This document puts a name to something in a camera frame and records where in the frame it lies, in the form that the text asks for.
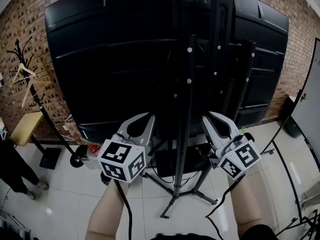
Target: black coat rack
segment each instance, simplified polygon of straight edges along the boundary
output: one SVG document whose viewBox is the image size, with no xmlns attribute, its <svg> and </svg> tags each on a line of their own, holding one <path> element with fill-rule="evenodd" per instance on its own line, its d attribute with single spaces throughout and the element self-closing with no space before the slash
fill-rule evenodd
<svg viewBox="0 0 320 240">
<path fill-rule="evenodd" d="M 31 57 L 28 59 L 24 58 L 24 50 L 26 45 L 28 44 L 28 42 L 31 40 L 32 36 L 29 38 L 29 40 L 24 44 L 23 49 L 21 50 L 20 45 L 19 45 L 19 40 L 17 39 L 15 41 L 15 46 L 16 48 L 14 50 L 7 50 L 7 53 L 12 53 L 15 54 L 20 63 L 22 63 L 27 69 L 29 68 L 30 62 L 34 56 L 34 54 L 31 55 Z M 26 72 L 25 70 L 21 70 L 20 73 L 26 78 L 29 77 L 30 74 L 28 72 Z M 23 79 L 26 81 L 26 84 L 29 83 L 30 78 L 26 78 Z M 44 94 L 41 98 L 39 98 L 39 96 L 37 95 L 37 92 L 34 88 L 34 86 L 32 85 L 30 88 L 30 92 L 33 96 L 33 99 L 35 101 L 34 104 L 29 105 L 29 107 L 34 107 L 36 105 L 39 106 L 40 111 L 42 112 L 45 120 L 48 122 L 48 124 L 50 125 L 51 129 L 53 130 L 53 132 L 55 133 L 55 135 L 59 138 L 59 140 L 62 142 L 62 144 L 66 147 L 66 149 L 74 156 L 76 157 L 75 152 L 71 149 L 71 147 L 69 146 L 69 144 L 66 142 L 66 140 L 61 136 L 60 132 L 58 131 L 58 129 L 56 128 L 56 126 L 54 125 L 54 123 L 51 121 L 51 118 L 49 117 L 47 111 L 45 110 L 45 108 L 43 107 L 43 98 L 44 98 Z M 60 154 L 60 149 L 59 148 L 46 148 L 44 149 L 41 144 L 39 143 L 39 141 L 32 135 L 31 138 L 32 142 L 36 145 L 36 147 L 43 153 L 43 157 L 40 163 L 40 166 L 45 167 L 45 168 L 50 168 L 50 169 L 54 169 L 54 167 L 56 166 L 59 154 Z"/>
</svg>

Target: coat rack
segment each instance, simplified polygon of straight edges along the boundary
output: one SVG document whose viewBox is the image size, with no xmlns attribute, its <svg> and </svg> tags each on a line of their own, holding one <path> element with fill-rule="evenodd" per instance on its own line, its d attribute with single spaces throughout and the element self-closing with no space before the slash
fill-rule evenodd
<svg viewBox="0 0 320 240">
<path fill-rule="evenodd" d="M 21 48 L 20 48 L 20 45 L 19 45 L 19 40 L 17 39 L 15 41 L 15 46 L 16 48 L 14 48 L 14 50 L 7 50 L 6 52 L 7 53 L 12 53 L 12 54 L 15 54 L 20 63 L 22 63 L 27 69 L 29 68 L 29 65 L 30 65 L 30 62 L 34 56 L 34 54 L 31 55 L 31 57 L 28 59 L 25 59 L 24 58 L 24 50 L 25 50 L 25 47 L 26 45 L 28 44 L 28 42 L 31 40 L 32 36 L 29 38 L 29 40 L 24 44 L 23 46 L 23 49 L 21 51 Z M 29 81 L 30 81 L 30 78 L 27 78 L 30 76 L 30 74 L 24 70 L 21 70 L 20 73 L 26 78 L 26 79 L 23 79 L 21 81 L 26 81 L 26 83 L 28 84 Z M 39 96 L 37 95 L 37 92 L 34 88 L 34 86 L 32 85 L 31 88 L 30 88 L 30 92 L 33 96 L 33 99 L 35 101 L 34 104 L 31 104 L 29 105 L 29 107 L 34 107 L 36 105 L 39 106 L 40 108 L 40 111 L 42 112 L 45 120 L 48 122 L 49 126 L 51 127 L 51 129 L 53 130 L 53 132 L 55 133 L 55 135 L 59 138 L 59 140 L 62 142 L 62 144 L 66 147 L 66 149 L 74 156 L 74 157 L 78 157 L 75 152 L 71 149 L 71 147 L 69 146 L 69 144 L 66 142 L 66 140 L 61 136 L 60 132 L 58 131 L 58 129 L 56 128 L 56 126 L 54 125 L 54 123 L 51 121 L 51 118 L 49 117 L 47 111 L 45 110 L 45 108 L 43 107 L 43 98 L 44 98 L 44 94 L 42 95 L 41 98 L 39 98 Z M 46 157 L 49 161 L 52 161 L 53 157 L 56 157 L 56 160 L 55 161 L 52 161 L 54 163 L 54 165 L 56 164 L 57 160 L 58 160 L 58 157 L 57 157 L 57 148 L 47 148 L 47 149 L 44 149 L 41 144 L 36 140 L 36 138 L 32 135 L 31 136 L 31 140 L 32 142 L 36 145 L 36 147 L 43 153 L 43 158 L 42 160 L 44 160 L 44 157 Z"/>
</svg>

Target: tripod base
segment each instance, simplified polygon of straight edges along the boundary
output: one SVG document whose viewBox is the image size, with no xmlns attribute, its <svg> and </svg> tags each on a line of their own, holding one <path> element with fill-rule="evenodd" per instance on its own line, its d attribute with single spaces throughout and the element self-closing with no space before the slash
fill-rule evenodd
<svg viewBox="0 0 320 240">
<path fill-rule="evenodd" d="M 156 180 L 154 177 L 152 177 L 150 174 L 148 174 L 147 172 L 144 173 L 144 175 L 142 176 L 144 178 L 149 178 L 150 180 L 152 180 L 154 183 L 156 183 L 159 187 L 163 188 L 165 191 L 167 191 L 170 195 L 172 195 L 172 199 L 170 200 L 169 204 L 167 205 L 167 207 L 164 209 L 163 213 L 160 215 L 160 218 L 164 218 L 164 219 L 169 219 L 169 216 L 166 215 L 166 213 L 169 211 L 170 207 L 174 204 L 174 202 L 179 198 L 179 197 L 183 197 L 186 195 L 194 195 L 197 196 L 199 198 L 202 198 L 206 201 L 208 201 L 209 203 L 211 203 L 212 205 L 216 205 L 218 200 L 213 200 L 209 197 L 207 197 L 205 194 L 203 194 L 202 192 L 200 192 L 199 190 L 195 190 L 194 188 L 190 191 L 186 191 L 183 193 L 180 193 L 179 196 L 174 196 L 174 192 L 172 189 L 166 187 L 165 185 L 163 185 L 161 182 L 159 182 L 158 180 Z"/>
</svg>

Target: large black monitor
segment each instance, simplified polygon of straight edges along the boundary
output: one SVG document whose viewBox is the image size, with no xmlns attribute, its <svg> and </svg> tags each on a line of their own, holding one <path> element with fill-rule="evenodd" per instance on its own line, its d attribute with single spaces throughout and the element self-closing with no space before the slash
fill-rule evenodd
<svg viewBox="0 0 320 240">
<path fill-rule="evenodd" d="M 208 97 L 208 90 L 223 89 L 228 78 L 242 70 L 237 55 L 239 43 L 246 39 L 255 42 L 257 50 L 236 123 L 251 124 L 264 117 L 283 65 L 288 18 L 258 0 L 233 0 L 231 45 L 219 74 L 224 77 L 210 82 L 215 70 L 208 66 L 212 0 L 178 0 L 177 6 L 176 1 L 59 0 L 45 9 L 54 70 L 84 138 L 104 141 L 124 120 L 166 106 L 166 73 L 179 34 L 197 36 L 194 115 L 204 102 L 207 109 L 219 111 L 218 93 Z"/>
</svg>

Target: black shirt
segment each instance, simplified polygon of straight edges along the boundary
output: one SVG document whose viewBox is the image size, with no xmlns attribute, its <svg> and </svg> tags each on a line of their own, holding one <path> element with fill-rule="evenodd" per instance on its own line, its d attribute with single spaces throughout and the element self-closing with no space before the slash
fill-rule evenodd
<svg viewBox="0 0 320 240">
<path fill-rule="evenodd" d="M 240 240 L 278 240 L 275 233 L 267 225 L 255 225 L 249 228 Z M 210 236 L 198 234 L 157 235 L 152 240 L 215 240 Z"/>
</svg>

